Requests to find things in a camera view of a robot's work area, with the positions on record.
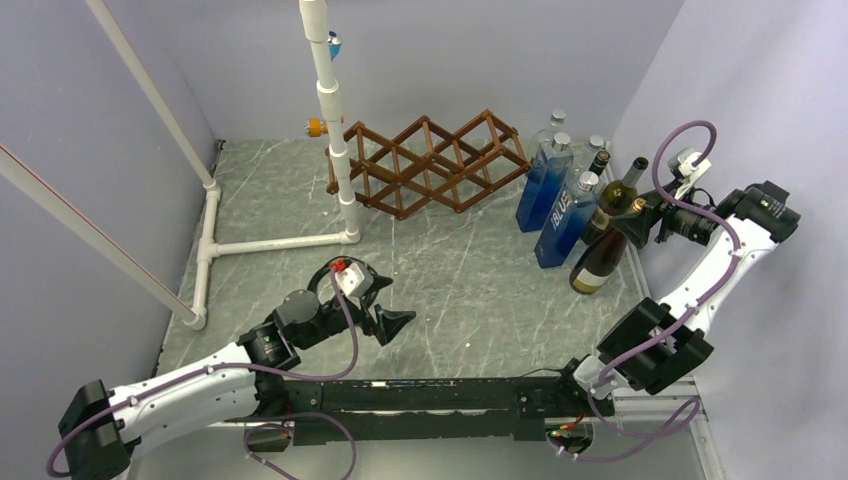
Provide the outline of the dark green wine bottle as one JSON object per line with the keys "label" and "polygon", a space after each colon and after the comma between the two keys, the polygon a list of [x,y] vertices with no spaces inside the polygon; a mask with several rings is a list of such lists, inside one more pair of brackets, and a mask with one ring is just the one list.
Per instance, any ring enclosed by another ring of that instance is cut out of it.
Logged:
{"label": "dark green wine bottle", "polygon": [[602,190],[598,205],[580,237],[584,244],[590,245],[598,239],[607,230],[611,217],[627,211],[638,196],[636,184],[648,166],[647,158],[637,157],[622,178],[610,182]]}

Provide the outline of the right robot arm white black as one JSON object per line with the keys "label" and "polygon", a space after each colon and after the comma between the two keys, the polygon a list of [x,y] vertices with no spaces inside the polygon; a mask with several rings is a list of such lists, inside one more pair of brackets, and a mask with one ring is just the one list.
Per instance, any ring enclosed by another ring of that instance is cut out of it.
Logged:
{"label": "right robot arm white black", "polygon": [[574,415],[590,394],[596,399],[629,387],[657,394],[700,366],[714,348],[706,335],[726,296],[745,273],[797,229],[800,216],[787,205],[788,191],[771,181],[732,191],[708,211],[691,197],[672,203],[647,194],[637,214],[612,222],[615,232],[643,247],[651,228],[659,240],[677,234],[704,246],[684,280],[659,300],[644,298],[551,388],[557,411]]}

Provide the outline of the clear square glass bottle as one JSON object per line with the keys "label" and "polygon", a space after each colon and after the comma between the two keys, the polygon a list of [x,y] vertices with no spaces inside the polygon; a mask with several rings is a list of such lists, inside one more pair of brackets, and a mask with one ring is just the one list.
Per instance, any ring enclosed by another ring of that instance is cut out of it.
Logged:
{"label": "clear square glass bottle", "polygon": [[574,178],[579,179],[580,176],[587,171],[595,153],[600,149],[606,149],[606,144],[601,135],[591,135],[586,142],[585,150],[579,160],[576,161],[573,169]]}

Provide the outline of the clear bottle red label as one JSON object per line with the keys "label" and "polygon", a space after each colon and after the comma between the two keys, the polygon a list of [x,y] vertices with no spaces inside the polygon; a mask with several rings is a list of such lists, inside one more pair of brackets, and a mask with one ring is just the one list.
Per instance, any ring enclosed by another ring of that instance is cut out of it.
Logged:
{"label": "clear bottle red label", "polygon": [[562,130],[566,117],[567,113],[563,109],[554,109],[547,125],[532,135],[525,152],[534,157],[540,147],[549,144],[554,135]]}

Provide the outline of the dark bottle gold cap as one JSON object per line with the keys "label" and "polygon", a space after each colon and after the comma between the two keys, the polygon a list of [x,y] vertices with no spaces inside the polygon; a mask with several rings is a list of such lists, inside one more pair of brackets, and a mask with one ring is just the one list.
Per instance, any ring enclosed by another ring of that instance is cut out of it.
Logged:
{"label": "dark bottle gold cap", "polygon": [[626,235],[613,226],[610,218],[607,229],[589,245],[572,269],[571,288],[581,295],[597,292],[618,267],[628,244]]}

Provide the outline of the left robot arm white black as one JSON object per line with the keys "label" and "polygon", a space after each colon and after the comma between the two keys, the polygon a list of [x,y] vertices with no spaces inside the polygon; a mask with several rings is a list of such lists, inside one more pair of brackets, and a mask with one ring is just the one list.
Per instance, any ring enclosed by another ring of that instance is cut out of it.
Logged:
{"label": "left robot arm white black", "polygon": [[[360,334],[385,346],[412,320],[376,301],[393,280],[349,256],[330,259],[306,288],[286,295],[258,325],[213,354],[159,377],[107,388],[94,380],[74,394],[58,423],[60,441],[45,470],[51,478],[113,479],[143,448],[154,448],[221,420],[257,414],[279,417],[287,406],[288,378],[333,381],[359,358]],[[352,358],[340,372],[295,372],[299,353],[349,333]]]}

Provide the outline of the blue glass bottle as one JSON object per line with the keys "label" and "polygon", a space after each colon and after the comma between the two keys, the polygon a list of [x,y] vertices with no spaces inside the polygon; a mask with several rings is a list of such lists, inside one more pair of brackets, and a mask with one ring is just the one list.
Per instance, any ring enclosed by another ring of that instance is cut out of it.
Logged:
{"label": "blue glass bottle", "polygon": [[540,146],[515,213],[521,232],[543,228],[573,162],[571,137],[565,132]]}
{"label": "blue glass bottle", "polygon": [[599,182],[596,173],[586,171],[561,189],[535,245],[540,268],[564,264],[597,207],[595,188]]}

